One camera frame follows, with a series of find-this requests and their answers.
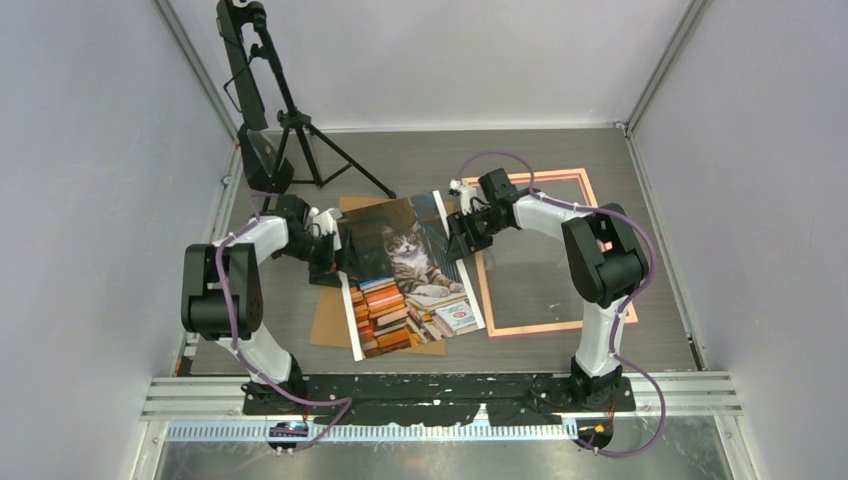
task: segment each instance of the cardboard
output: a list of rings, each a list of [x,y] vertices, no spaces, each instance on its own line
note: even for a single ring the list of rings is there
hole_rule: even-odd
[[[344,212],[388,201],[390,200],[387,198],[341,197],[339,199],[339,210]],[[318,306],[315,308],[315,317],[312,319],[312,335],[309,338],[309,343],[328,347],[351,348],[344,302],[342,301],[341,290],[338,288],[321,287]],[[407,348],[401,352],[444,355],[446,350],[446,342],[441,340]]]

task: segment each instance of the white wall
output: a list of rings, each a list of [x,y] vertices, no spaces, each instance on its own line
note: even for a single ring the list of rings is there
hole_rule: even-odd
[[[848,3],[712,2],[638,127],[765,478],[845,478]]]
[[[230,139],[149,0],[16,2],[0,58],[0,467],[111,480]]]
[[[217,1],[172,3],[222,85]],[[263,3],[295,101],[319,127],[445,129],[626,120],[688,0]],[[277,127],[273,75],[261,59],[253,71]]]

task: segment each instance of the printed photo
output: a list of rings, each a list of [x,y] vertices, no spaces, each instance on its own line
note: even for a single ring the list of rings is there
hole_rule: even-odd
[[[361,278],[342,294],[355,360],[484,328],[465,266],[445,260],[439,192],[345,213]]]

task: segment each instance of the tabby cat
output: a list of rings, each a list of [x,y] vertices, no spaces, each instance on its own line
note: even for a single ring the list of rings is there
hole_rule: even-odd
[[[384,226],[381,233],[401,293],[447,297],[451,293],[465,291],[461,283],[448,278],[427,256],[418,222],[406,231]]]

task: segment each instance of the black tripod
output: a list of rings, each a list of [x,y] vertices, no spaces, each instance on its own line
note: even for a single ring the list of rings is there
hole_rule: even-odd
[[[309,183],[314,184],[318,188],[323,187],[324,185],[330,183],[347,171],[350,167],[353,167],[363,175],[365,175],[368,180],[374,183],[380,190],[386,192],[389,198],[397,198],[395,192],[389,190],[389,187],[383,185],[383,183],[377,179],[374,175],[371,174],[368,170],[365,169],[362,165],[359,164],[356,160],[353,159],[350,155],[347,154],[341,147],[336,145],[332,140],[329,139],[321,130],[318,130],[315,125],[312,124],[312,118],[309,115],[304,114],[294,104],[294,99],[292,98],[291,91],[289,90],[289,85],[286,82],[286,77],[283,74],[283,65],[280,63],[280,57],[277,56],[277,51],[274,49],[274,42],[271,40],[271,35],[268,33],[267,23],[266,23],[266,15],[265,8],[259,2],[251,2],[246,7],[248,10],[248,15],[250,16],[250,22],[253,23],[253,29],[259,35],[259,39],[262,41],[262,46],[253,45],[250,49],[250,54],[253,57],[264,58],[268,61],[268,64],[271,66],[271,71],[274,73],[274,77],[277,79],[277,85],[280,87],[280,92],[283,94],[283,101],[286,104],[286,110],[280,110],[277,112],[277,121],[280,122],[280,126],[283,127],[283,138],[280,141],[280,145],[277,149],[277,157],[274,160],[274,168],[271,171],[271,178],[274,177],[274,174],[280,169],[280,166],[283,163],[284,152],[286,151],[286,143],[288,142],[289,134],[292,130],[294,130],[295,134],[297,134],[297,140],[300,143],[300,148],[303,149],[303,156],[306,158],[306,164],[309,166],[309,171],[312,173],[311,180],[292,180],[292,183]],[[309,146],[309,142],[306,138],[306,133],[304,132],[304,128],[309,131],[309,133],[315,135],[320,138],[324,143],[327,144],[330,148],[332,148],[336,153],[342,156],[347,161],[347,165],[337,170],[335,173],[330,175],[329,177],[322,179],[321,173],[318,171],[318,165],[315,163],[315,156],[312,154],[312,148]],[[264,209],[267,209],[270,204],[271,199],[268,198],[265,200]]]

